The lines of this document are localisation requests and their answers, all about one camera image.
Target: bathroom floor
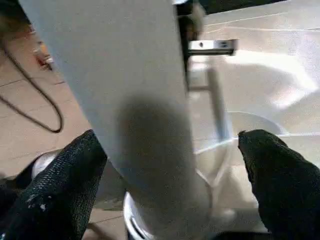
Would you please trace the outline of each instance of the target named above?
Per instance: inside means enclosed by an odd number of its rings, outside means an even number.
[[[236,56],[212,58],[228,111],[261,116],[288,133],[320,132],[320,3],[305,2],[289,0],[205,18],[203,39],[239,39]],[[63,76],[38,67],[30,39],[19,38],[9,47],[58,103],[65,119],[64,130],[52,134],[0,103],[0,172],[12,176],[39,154],[63,148],[90,124]],[[57,126],[52,108],[2,57],[0,94],[28,114]],[[200,150],[217,142],[209,96],[191,92],[188,100],[194,149]],[[235,132],[246,128],[237,118],[232,123]],[[116,239],[125,239],[122,212],[95,209],[91,221]],[[84,238],[97,239],[89,231]]]

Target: black fabric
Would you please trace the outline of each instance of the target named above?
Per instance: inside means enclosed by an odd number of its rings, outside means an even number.
[[[243,9],[286,0],[199,0],[207,14]]]
[[[0,222],[5,240],[80,240],[107,156],[92,130],[67,145]]]
[[[13,18],[16,21],[29,23],[29,20],[18,0],[0,0],[0,15]]]
[[[187,0],[181,4],[175,4],[176,14],[178,16],[189,15],[193,11],[194,0]]]
[[[264,130],[240,132],[238,147],[273,238],[320,239],[320,170]]]

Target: floor tile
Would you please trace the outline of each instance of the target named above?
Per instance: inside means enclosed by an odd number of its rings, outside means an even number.
[[[64,114],[68,102],[60,104]],[[50,106],[27,112],[34,118],[57,128],[57,117]],[[46,152],[56,147],[58,135],[48,132],[20,115],[0,118],[0,153],[4,160],[21,157],[31,153]]]
[[[109,238],[106,238],[105,240],[127,239],[125,222],[123,217],[117,217],[107,221],[102,221],[99,222],[97,225],[101,228],[102,231],[104,231],[108,235]],[[103,238],[99,238],[95,233],[88,229],[84,233],[82,240],[103,240]]]
[[[63,111],[64,128],[57,137],[55,147],[64,148],[73,139],[83,134],[86,130],[91,129],[91,125],[84,116],[80,106],[75,100],[68,103]]]
[[[90,223],[98,223],[109,219],[114,219],[123,216],[122,211],[105,211],[102,209],[92,209]]]

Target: black wire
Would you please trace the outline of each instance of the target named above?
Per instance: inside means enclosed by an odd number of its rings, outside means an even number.
[[[7,49],[6,45],[3,42],[0,42],[0,48],[3,49],[4,54],[7,56],[7,58],[12,62],[12,64],[15,66],[15,68],[23,75],[23,77],[26,79],[26,81],[34,87],[38,91],[39,94],[43,96],[43,98],[52,106],[53,110],[56,113],[56,116],[58,118],[58,125],[59,127],[57,129],[52,129],[48,125],[44,124],[43,122],[35,119],[34,117],[28,115],[27,113],[20,110],[17,106],[6,100],[3,96],[0,95],[0,101],[6,104],[9,108],[11,108],[13,111],[15,111],[17,114],[25,117],[32,123],[38,125],[39,127],[47,130],[48,132],[57,134],[60,133],[64,126],[64,119],[62,116],[62,113],[55,103],[55,101],[44,91],[41,89],[41,87],[33,81],[33,79],[29,76],[29,74],[23,69],[23,67],[20,65],[20,63],[12,56],[10,51]]]

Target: metal bracket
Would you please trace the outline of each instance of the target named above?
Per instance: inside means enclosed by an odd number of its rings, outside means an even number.
[[[237,39],[190,41],[189,54],[195,55],[233,55],[237,49]]]

